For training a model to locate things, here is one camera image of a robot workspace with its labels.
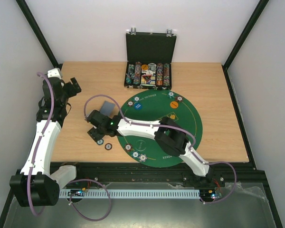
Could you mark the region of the teal poker chip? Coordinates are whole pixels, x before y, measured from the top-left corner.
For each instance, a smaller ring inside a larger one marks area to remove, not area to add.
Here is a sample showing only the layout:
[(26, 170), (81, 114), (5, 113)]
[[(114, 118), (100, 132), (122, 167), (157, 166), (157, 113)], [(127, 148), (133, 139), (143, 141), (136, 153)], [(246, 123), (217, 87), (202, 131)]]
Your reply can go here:
[(103, 140), (103, 139), (98, 140), (96, 143), (97, 143), (98, 145), (102, 145), (102, 144), (104, 143), (104, 140)]

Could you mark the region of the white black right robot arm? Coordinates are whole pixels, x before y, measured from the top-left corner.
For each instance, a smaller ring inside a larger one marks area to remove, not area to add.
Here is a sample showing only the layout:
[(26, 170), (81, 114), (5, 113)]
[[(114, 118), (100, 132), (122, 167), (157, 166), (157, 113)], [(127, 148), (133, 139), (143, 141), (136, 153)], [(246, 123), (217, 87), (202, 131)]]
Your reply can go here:
[(154, 140), (167, 155), (181, 158), (198, 176), (201, 185), (208, 186), (214, 181), (209, 163), (194, 149), (195, 136), (168, 117), (157, 121), (142, 121), (126, 118), (123, 113), (110, 118), (93, 110), (85, 119), (93, 125), (88, 134), (95, 142), (106, 135), (137, 136)]

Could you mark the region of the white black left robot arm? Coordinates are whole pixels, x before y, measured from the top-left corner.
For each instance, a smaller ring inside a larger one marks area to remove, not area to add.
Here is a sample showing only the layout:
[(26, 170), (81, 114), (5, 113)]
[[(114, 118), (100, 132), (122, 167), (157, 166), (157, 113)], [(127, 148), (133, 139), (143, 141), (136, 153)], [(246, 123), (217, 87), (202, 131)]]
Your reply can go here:
[(25, 165), (9, 182), (22, 207), (55, 205), (60, 190), (76, 177), (75, 166), (63, 165), (51, 174), (50, 163), (57, 137), (68, 115), (68, 100), (80, 93), (81, 88), (75, 78), (64, 82), (59, 68), (37, 75), (43, 78), (44, 95), (38, 103), (35, 138)]

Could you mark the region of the red chip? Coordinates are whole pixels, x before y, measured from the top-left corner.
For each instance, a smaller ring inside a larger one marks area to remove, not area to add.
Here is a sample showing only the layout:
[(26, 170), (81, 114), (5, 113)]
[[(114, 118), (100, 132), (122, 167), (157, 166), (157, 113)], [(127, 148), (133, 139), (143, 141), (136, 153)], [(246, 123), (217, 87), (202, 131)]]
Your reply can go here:
[(127, 152), (130, 152), (133, 149), (131, 144), (126, 144), (124, 148)]
[(133, 101), (129, 101), (129, 102), (127, 103), (127, 105), (131, 107), (131, 106), (134, 105), (134, 102), (133, 102)]
[(176, 97), (176, 101), (177, 102), (182, 102), (183, 101), (183, 97), (182, 96), (177, 96)]
[(113, 147), (113, 145), (112, 145), (111, 143), (106, 143), (105, 146), (104, 146), (104, 148), (105, 148), (106, 150), (108, 150), (108, 151), (111, 150), (112, 147)]

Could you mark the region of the blue patterned card deck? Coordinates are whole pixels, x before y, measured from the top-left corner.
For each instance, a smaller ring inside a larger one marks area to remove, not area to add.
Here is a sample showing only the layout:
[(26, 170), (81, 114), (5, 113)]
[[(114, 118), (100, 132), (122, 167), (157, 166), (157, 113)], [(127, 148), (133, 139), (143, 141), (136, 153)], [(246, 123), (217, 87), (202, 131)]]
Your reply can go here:
[(102, 104), (99, 112), (103, 115), (106, 115), (106, 116), (110, 116), (111, 113), (113, 112), (115, 108), (115, 104), (114, 103), (110, 103), (108, 101), (104, 101), (104, 103)]

